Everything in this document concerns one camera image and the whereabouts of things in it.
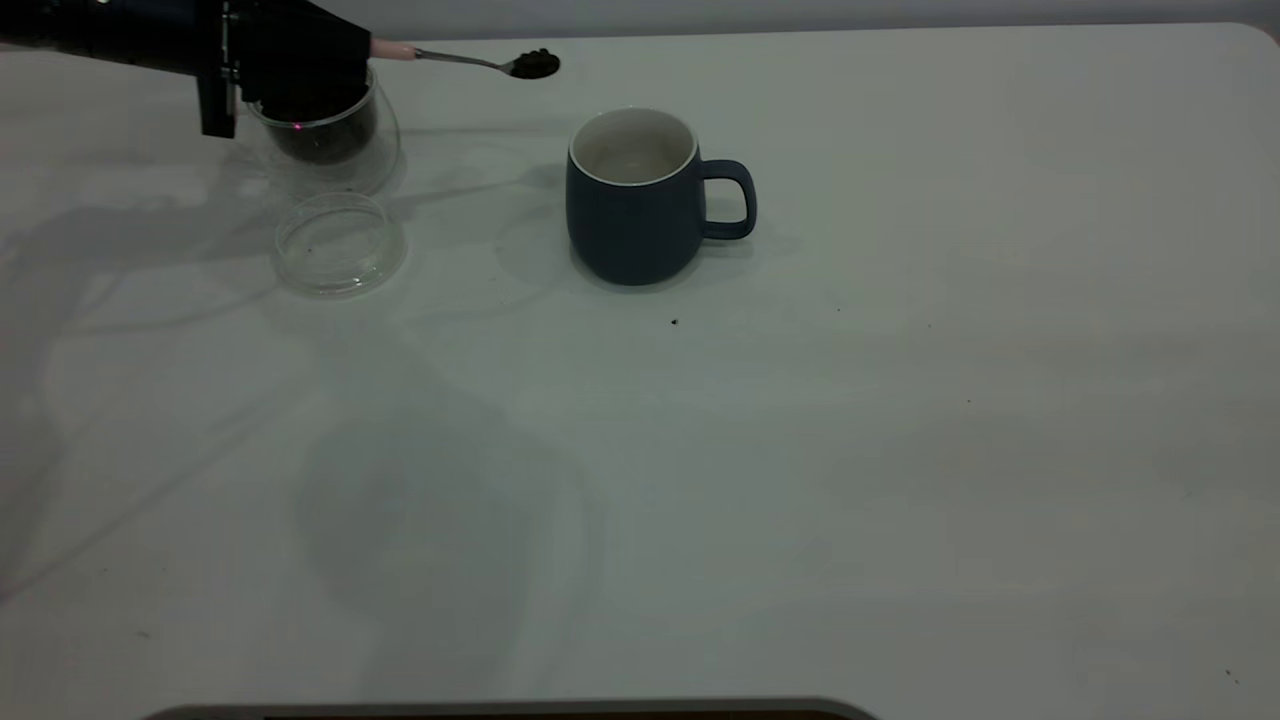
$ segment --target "tabletop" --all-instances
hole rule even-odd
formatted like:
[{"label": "tabletop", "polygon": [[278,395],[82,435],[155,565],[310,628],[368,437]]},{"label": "tabletop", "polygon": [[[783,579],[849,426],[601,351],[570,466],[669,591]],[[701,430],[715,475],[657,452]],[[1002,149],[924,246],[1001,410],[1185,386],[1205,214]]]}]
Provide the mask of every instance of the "tabletop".
[{"label": "tabletop", "polygon": [[[1267,36],[433,49],[538,46],[544,82],[378,65],[410,256],[346,301],[276,287],[279,201],[189,79],[0,56],[0,716],[1280,714]],[[568,251],[563,163],[632,104],[760,217],[622,290]]]}]

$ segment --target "mug rim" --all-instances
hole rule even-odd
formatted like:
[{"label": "mug rim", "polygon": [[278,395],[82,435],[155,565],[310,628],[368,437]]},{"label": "mug rim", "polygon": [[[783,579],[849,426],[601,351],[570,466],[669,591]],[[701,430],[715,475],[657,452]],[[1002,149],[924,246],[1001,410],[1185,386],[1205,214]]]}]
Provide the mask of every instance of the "mug rim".
[{"label": "mug rim", "polygon": [[[595,120],[598,120],[598,119],[600,119],[600,118],[603,118],[605,115],[613,115],[616,113],[630,113],[630,111],[634,111],[634,110],[645,110],[645,111],[649,111],[649,113],[657,113],[659,115],[667,115],[668,118],[671,118],[671,119],[676,120],[677,123],[680,123],[680,126],[684,127],[685,131],[689,133],[689,137],[694,141],[692,146],[689,149],[689,156],[685,158],[685,161],[681,163],[678,168],[676,168],[675,170],[671,170],[669,173],[662,176],[660,178],[655,178],[655,179],[652,179],[652,181],[644,181],[644,182],[614,182],[614,181],[607,181],[607,179],[604,179],[604,178],[602,178],[599,176],[595,176],[594,173],[591,173],[586,168],[584,168],[582,163],[579,163],[579,160],[577,160],[577,136],[582,135],[582,131],[586,129],[586,126],[594,123]],[[698,156],[698,149],[699,147],[700,147],[700,145],[698,142],[698,133],[694,132],[694,127],[690,126],[689,123],[686,123],[685,119],[681,118],[680,115],[676,115],[675,113],[668,113],[667,110],[659,110],[657,108],[648,108],[648,106],[644,106],[644,105],[626,105],[623,108],[614,108],[612,110],[602,110],[602,111],[596,113],[595,115],[591,115],[591,118],[589,118],[586,122],[584,122],[581,126],[579,126],[579,128],[576,131],[573,131],[573,136],[568,140],[568,158],[573,163],[573,167],[579,169],[579,172],[581,172],[584,176],[591,178],[595,182],[604,183],[604,184],[612,184],[613,187],[644,187],[644,186],[648,186],[648,184],[658,184],[659,182],[671,179],[671,178],[678,176],[680,173],[682,173],[685,170],[685,168],[687,168],[690,165],[690,163],[694,161],[694,158]]]}]

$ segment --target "robotic arm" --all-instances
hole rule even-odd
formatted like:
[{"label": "robotic arm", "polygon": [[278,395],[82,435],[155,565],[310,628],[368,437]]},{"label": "robotic arm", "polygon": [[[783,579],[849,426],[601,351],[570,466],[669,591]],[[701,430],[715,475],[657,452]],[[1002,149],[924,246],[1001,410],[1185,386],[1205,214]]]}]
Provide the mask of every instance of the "robotic arm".
[{"label": "robotic arm", "polygon": [[247,102],[364,87],[369,31],[307,0],[0,0],[0,41],[193,76],[205,135]]}]

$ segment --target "metal spoon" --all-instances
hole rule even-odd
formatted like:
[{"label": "metal spoon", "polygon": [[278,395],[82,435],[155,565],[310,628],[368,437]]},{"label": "metal spoon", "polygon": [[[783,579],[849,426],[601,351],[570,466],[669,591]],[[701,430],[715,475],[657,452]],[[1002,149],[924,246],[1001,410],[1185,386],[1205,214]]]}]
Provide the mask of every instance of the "metal spoon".
[{"label": "metal spoon", "polygon": [[445,63],[466,63],[468,65],[481,65],[485,68],[493,68],[498,72],[507,73],[511,77],[518,77],[520,79],[540,79],[556,74],[559,69],[559,58],[552,55],[545,47],[540,50],[534,50],[532,53],[525,53],[520,58],[509,63],[497,64],[489,60],[480,60],[477,58],[466,58],[463,55],[449,55],[447,53],[431,53],[430,50],[422,50],[421,47],[413,49],[415,60],[443,60]]},{"label": "metal spoon", "polygon": [[387,40],[374,40],[370,54],[374,58],[385,58],[388,60],[440,60],[444,63],[480,65],[483,68],[493,68],[500,73],[506,73],[520,79],[540,79],[550,77],[559,70],[561,65],[559,58],[548,53],[545,47],[534,50],[532,53],[525,53],[520,58],[500,65],[479,58],[449,55],[448,53],[433,53],[430,50],[413,47],[412,45],[404,45],[403,42],[392,42]]}]

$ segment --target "blue mug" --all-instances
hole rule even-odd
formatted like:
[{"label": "blue mug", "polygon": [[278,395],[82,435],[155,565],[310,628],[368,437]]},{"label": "blue mug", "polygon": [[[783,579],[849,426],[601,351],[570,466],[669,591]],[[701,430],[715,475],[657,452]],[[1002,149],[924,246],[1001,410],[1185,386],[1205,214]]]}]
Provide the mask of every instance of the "blue mug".
[{"label": "blue mug", "polygon": [[[707,219],[704,181],[742,188],[746,219]],[[733,160],[703,160],[694,131],[658,110],[596,115],[568,147],[564,210],[582,263],[618,284],[650,284],[678,273],[703,238],[740,240],[755,228],[755,183]]]}]

